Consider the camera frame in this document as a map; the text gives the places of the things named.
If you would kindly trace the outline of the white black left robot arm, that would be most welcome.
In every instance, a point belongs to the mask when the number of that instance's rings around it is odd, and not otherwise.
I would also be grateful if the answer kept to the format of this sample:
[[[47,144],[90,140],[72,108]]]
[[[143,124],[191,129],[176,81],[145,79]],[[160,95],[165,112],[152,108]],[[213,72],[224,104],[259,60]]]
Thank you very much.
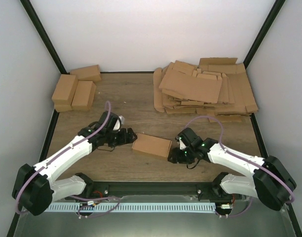
[[[12,197],[34,216],[42,214],[51,203],[66,197],[89,199],[94,182],[83,173],[58,178],[81,158],[99,147],[132,144],[137,135],[132,128],[123,128],[124,117],[105,111],[98,121],[82,128],[64,148],[33,166],[25,164],[18,170]]]

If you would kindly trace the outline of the brown cardboard box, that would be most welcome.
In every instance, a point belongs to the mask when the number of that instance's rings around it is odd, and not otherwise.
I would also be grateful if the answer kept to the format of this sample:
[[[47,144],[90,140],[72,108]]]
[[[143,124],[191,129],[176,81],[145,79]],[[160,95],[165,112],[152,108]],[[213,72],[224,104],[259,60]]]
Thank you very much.
[[[138,133],[132,150],[143,155],[167,160],[171,145],[171,140]]]

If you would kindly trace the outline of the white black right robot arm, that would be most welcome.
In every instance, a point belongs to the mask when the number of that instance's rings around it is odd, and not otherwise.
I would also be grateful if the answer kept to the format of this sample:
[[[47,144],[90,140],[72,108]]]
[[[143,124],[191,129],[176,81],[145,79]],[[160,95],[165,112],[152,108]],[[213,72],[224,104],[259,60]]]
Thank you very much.
[[[238,152],[215,139],[202,139],[189,127],[178,134],[176,141],[179,145],[171,150],[169,162],[196,167],[204,160],[239,173],[236,176],[222,172],[214,179],[212,192],[216,198],[223,199],[228,194],[250,196],[275,211],[293,199],[296,182],[276,157],[262,158]]]

